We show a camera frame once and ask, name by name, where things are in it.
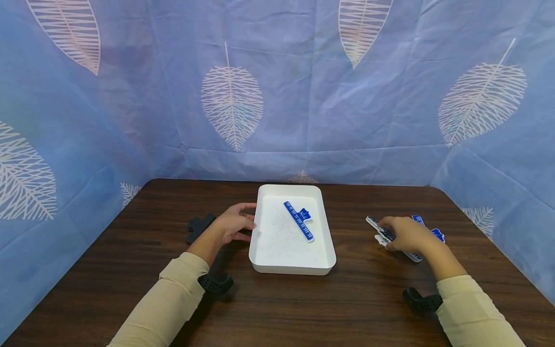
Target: blue backdrop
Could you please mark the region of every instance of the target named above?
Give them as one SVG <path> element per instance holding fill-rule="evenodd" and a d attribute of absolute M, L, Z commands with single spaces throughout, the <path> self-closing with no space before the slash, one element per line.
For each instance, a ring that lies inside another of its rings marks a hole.
<path fill-rule="evenodd" d="M 149 179 L 432 185 L 555 303 L 555 3 L 3 0 L 0 343 Z"/>

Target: person's left hand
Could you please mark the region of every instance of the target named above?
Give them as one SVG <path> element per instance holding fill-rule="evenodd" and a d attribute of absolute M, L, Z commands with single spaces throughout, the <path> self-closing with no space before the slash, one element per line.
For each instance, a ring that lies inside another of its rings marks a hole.
<path fill-rule="evenodd" d="M 250 236 L 239 233 L 240 230 L 253 230 L 254 216 L 243 213 L 243 210 L 256 208 L 255 203 L 240 203 L 233 205 L 223 212 L 212 223 L 215 224 L 223 233 L 223 243 L 230 243 L 232 240 L 250 241 Z"/>

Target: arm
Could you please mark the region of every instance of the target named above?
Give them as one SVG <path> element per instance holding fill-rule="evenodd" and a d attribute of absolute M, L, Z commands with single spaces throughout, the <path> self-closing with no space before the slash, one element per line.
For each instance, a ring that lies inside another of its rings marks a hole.
<path fill-rule="evenodd" d="M 198 237 L 187 252 L 170 261 L 158 282 L 133 309 L 108 347 L 167 347 L 188 321 L 204 295 L 198 277 L 207 274 L 220 248 L 238 233 L 254 227 L 254 216 L 241 211 L 256 204 L 230 207 Z"/>
<path fill-rule="evenodd" d="M 525 347 L 489 296 L 458 262 L 449 247 L 407 217 L 386 217 L 396 239 L 387 250 L 421 254 L 432 268 L 443 304 L 437 316 L 453 347 Z"/>

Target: black wrist strap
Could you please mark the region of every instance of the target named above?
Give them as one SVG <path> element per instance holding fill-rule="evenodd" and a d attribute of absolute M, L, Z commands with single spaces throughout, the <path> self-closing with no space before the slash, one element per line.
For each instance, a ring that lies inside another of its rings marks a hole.
<path fill-rule="evenodd" d="M 203 219 L 193 218 L 187 228 L 191 234 L 187 237 L 187 243 L 192 244 L 195 240 L 212 224 L 216 216 L 209 213 Z M 223 274 L 219 278 L 215 278 L 210 274 L 202 275 L 197 279 L 200 286 L 208 293 L 216 295 L 224 295 L 233 286 L 233 278 L 228 274 Z"/>
<path fill-rule="evenodd" d="M 198 282 L 208 293 L 224 295 L 233 286 L 233 278 L 228 274 L 223 274 L 215 279 L 210 274 L 199 277 Z"/>
<path fill-rule="evenodd" d="M 443 299 L 439 294 L 423 298 L 413 287 L 403 290 L 403 300 L 414 313 L 418 314 L 435 313 L 443 304 Z"/>

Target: wood grain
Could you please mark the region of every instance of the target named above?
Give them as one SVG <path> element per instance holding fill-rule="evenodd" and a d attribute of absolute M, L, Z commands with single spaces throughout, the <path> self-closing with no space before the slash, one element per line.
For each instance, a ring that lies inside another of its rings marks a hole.
<path fill-rule="evenodd" d="M 104 346 L 160 271 L 186 249 L 187 222 L 255 202 L 261 183 L 149 182 L 35 308 L 6 347 Z M 530 347 L 554 346 L 554 307 L 441 191 L 319 185 L 337 264 L 327 276 L 259 274 L 248 245 L 231 243 L 212 271 L 235 285 L 205 295 L 173 346 L 448 346 L 437 323 L 413 315 L 407 286 L 435 292 L 424 262 L 387 253 L 367 215 L 421 215 L 440 228 L 468 272 Z"/>

